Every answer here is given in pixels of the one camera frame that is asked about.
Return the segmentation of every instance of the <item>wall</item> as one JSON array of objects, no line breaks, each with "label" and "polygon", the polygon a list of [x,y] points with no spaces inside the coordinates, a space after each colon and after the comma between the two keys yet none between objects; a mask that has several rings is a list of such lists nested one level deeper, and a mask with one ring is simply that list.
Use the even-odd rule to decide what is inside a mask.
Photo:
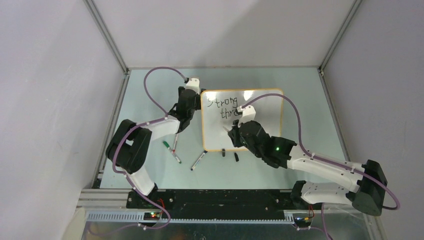
[{"label": "wall", "polygon": [[129,67],[318,66],[354,0],[95,0]]},{"label": "wall", "polygon": [[422,239],[423,43],[424,1],[364,1],[324,70],[351,159],[380,162],[400,199],[381,218],[394,240]]},{"label": "wall", "polygon": [[60,239],[123,74],[84,2],[0,2],[0,239]]}]

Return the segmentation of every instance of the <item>floor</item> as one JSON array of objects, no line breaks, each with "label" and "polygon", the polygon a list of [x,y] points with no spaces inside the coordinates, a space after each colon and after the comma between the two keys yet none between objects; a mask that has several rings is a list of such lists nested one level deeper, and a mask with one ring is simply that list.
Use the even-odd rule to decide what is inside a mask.
[{"label": "floor", "polygon": [[[185,68],[180,71],[186,77],[199,77],[200,87],[207,90],[282,89],[299,110],[305,146],[313,152],[344,160],[316,68]],[[118,123],[124,119],[142,123],[163,117],[145,93],[143,79],[147,72],[148,69],[131,71]],[[184,85],[181,77],[170,70],[153,72],[146,84],[150,95],[166,110],[177,102],[178,87]],[[297,142],[297,131],[295,112],[289,104],[284,104],[281,136]],[[161,189],[291,189],[297,180],[328,182],[306,172],[272,168],[248,151],[238,152],[239,162],[232,153],[222,157],[220,152],[208,152],[191,171],[204,151],[200,111],[196,111],[190,126],[178,137],[176,153],[182,164],[168,152],[163,140],[172,144],[174,135],[151,142],[145,163],[150,177]],[[112,162],[108,160],[100,188],[129,189],[130,185],[122,175],[112,171]]]}]

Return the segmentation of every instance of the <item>whiteboard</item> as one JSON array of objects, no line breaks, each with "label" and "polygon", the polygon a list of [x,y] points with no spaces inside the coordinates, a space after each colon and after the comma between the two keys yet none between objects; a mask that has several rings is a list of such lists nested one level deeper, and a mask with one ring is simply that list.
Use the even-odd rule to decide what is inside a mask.
[{"label": "whiteboard", "polygon": [[[226,129],[240,119],[236,108],[264,94],[283,94],[280,88],[206,90],[201,94],[201,127],[203,148],[208,152],[245,151],[234,147]],[[264,97],[252,103],[256,110],[254,120],[271,136],[280,136],[283,123],[283,99]]]}]

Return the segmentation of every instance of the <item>marker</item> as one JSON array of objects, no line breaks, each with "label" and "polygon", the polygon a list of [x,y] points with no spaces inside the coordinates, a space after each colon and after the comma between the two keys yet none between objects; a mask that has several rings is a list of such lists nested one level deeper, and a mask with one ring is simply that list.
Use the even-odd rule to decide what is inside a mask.
[{"label": "marker", "polygon": [[196,167],[196,165],[199,163],[199,161],[200,161],[200,159],[202,159],[203,158],[203,156],[207,153],[208,151],[204,151],[200,156],[199,156],[199,158],[196,160],[196,162],[193,164],[193,166],[191,167],[191,170],[193,171],[194,169],[195,169],[195,167]]},{"label": "marker", "polygon": [[181,164],[180,158],[175,154],[175,152],[172,151],[170,145],[166,141],[163,141],[162,143],[169,150],[169,152],[172,154],[172,156],[178,161],[178,163]]},{"label": "marker", "polygon": [[172,149],[173,153],[175,153],[175,149],[177,148],[177,139],[178,139],[178,133],[175,134],[175,140],[173,141],[173,149]]}]

